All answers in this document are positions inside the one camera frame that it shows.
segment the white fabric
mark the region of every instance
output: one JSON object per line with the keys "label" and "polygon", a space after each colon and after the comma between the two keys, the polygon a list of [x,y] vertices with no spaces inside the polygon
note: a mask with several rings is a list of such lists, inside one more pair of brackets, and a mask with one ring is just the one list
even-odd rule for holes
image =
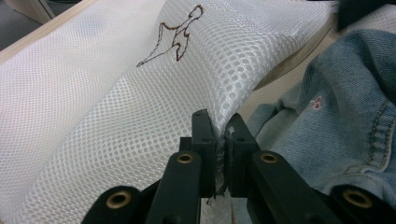
{"label": "white fabric", "polygon": [[382,30],[396,34],[396,6],[385,5],[350,25],[348,32],[359,29]]}
{"label": "white fabric", "polygon": [[[221,136],[329,11],[291,0],[96,2],[0,66],[0,218],[76,223],[105,190],[147,187],[191,135],[194,111],[208,108]],[[199,19],[183,23],[189,14]],[[230,201],[204,207],[202,222],[230,223]]]}

